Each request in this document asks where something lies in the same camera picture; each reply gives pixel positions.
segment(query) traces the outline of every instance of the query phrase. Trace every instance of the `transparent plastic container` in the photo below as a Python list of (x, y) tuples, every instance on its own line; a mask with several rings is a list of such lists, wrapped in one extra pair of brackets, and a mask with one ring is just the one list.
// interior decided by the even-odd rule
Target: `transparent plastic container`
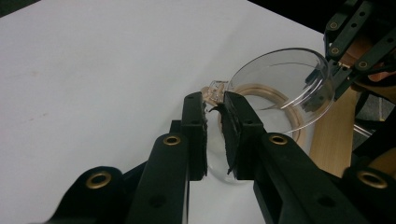
[[(304, 127), (325, 114), (334, 97), (325, 58), (312, 49), (301, 48), (263, 54), (243, 66), (230, 81), (213, 81), (205, 89), (206, 101), (212, 105), (221, 103), (223, 91), (244, 95), (268, 133), (289, 135), (300, 147), (305, 143)], [(209, 171), (225, 182), (243, 183), (226, 174), (228, 164), (219, 140), (220, 123), (213, 123), (209, 131), (214, 125), (218, 127), (217, 132), (211, 131), (216, 137), (208, 142)]]

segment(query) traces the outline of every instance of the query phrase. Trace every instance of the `wooden surface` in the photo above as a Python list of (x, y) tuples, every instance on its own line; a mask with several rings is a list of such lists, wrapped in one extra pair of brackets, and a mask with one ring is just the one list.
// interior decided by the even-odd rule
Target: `wooden surface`
[(310, 158), (322, 170), (341, 177), (350, 165), (357, 93), (351, 89), (315, 124)]

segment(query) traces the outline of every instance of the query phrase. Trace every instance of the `black metal bracket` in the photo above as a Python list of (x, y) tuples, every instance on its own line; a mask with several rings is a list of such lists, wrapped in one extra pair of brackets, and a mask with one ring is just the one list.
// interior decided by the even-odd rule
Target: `black metal bracket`
[[(191, 174), (194, 180), (202, 178), (206, 165), (201, 94), (187, 96), (184, 108), (183, 114), (191, 116), (172, 122), (171, 132), (157, 138), (147, 162), (125, 174), (112, 167), (85, 172), (46, 223), (187, 223)], [(266, 223), (376, 223), (379, 217), (396, 223), (393, 178), (361, 166), (346, 170), (341, 179), (329, 176), (290, 137), (267, 133), (239, 94), (226, 91), (217, 109), (230, 171), (239, 180), (254, 181)], [(183, 124), (193, 130), (189, 137), (175, 132), (183, 132)], [(196, 150), (191, 151), (191, 143)]]
[[(374, 45), (350, 67), (338, 64), (353, 40), (367, 35)], [(392, 7), (375, 1), (347, 0), (329, 20), (324, 32), (326, 59), (333, 69), (337, 100), (357, 80), (379, 72), (396, 71), (391, 54), (396, 48), (396, 16)]]

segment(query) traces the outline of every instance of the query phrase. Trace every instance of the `black plastic part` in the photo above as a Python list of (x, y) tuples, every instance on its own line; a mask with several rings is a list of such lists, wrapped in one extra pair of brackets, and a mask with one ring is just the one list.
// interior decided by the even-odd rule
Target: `black plastic part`
[(358, 79), (358, 75), (353, 73), (353, 70), (350, 68), (342, 67), (336, 74), (334, 74), (334, 82), (335, 86), (335, 94), (334, 100), (338, 100), (344, 92)]
[(355, 117), (359, 115), (364, 105), (366, 104), (367, 100), (369, 99), (369, 96), (370, 96), (369, 91), (364, 91), (361, 93), (361, 96), (359, 97), (359, 100), (355, 106)]
[(112, 167), (96, 167), (76, 180), (62, 198), (55, 214), (46, 223), (120, 223), (124, 198), (121, 172)]
[(234, 92), (224, 93), (224, 104), (216, 109), (221, 114), (229, 173), (238, 180), (254, 179), (256, 149), (265, 133), (262, 121), (247, 99)]
[(329, 46), (345, 27), (345, 24), (358, 7), (358, 2), (358, 0), (346, 0), (345, 3), (341, 5), (334, 15), (328, 20), (323, 37), (325, 57), (327, 60), (330, 60)]
[(396, 147), (396, 107), (388, 115), (383, 125), (352, 153), (357, 157), (369, 157), (372, 160), (384, 152)]
[(179, 119), (172, 120), (169, 133), (181, 133), (181, 120)]
[(189, 141), (180, 133), (160, 136), (148, 158), (126, 224), (188, 221)]
[(266, 133), (261, 140), (254, 189), (266, 223), (368, 223), (290, 137)]
[(190, 180), (201, 180), (207, 174), (207, 125), (205, 103), (200, 92), (192, 93), (184, 98), (180, 126), (181, 133), (190, 142)]
[(136, 166), (134, 169), (123, 174), (122, 176), (124, 181), (124, 190), (126, 193), (124, 200), (124, 213), (127, 212), (126, 209), (129, 207), (129, 204), (131, 204), (132, 200), (134, 199), (137, 185), (139, 184), (140, 178), (142, 177), (143, 171), (145, 170), (146, 164), (147, 162), (145, 161), (140, 165)]
[(341, 30), (340, 34), (332, 42), (330, 50), (328, 50), (328, 57), (338, 62), (346, 53), (352, 41), (367, 24), (366, 22), (370, 19), (374, 11), (375, 5), (373, 3), (363, 1), (358, 10), (346, 23), (344, 29)]
[(349, 167), (341, 187), (370, 223), (396, 223), (396, 181), (391, 176), (369, 167)]
[(248, 0), (306, 27), (324, 32), (326, 22), (345, 0), (295, 1), (295, 0)]
[(359, 72), (370, 71), (376, 64), (396, 48), (396, 27), (389, 31), (379, 40), (369, 51), (361, 56), (356, 62), (355, 67)]

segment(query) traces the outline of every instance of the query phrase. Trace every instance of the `white table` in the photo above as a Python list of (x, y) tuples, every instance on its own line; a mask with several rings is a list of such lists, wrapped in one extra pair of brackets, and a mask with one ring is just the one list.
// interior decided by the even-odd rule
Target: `white table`
[[(83, 172), (126, 172), (184, 96), (322, 34), (244, 0), (42, 0), (0, 19), (0, 223), (44, 222)], [(263, 223), (252, 184), (191, 182), (190, 223)]]

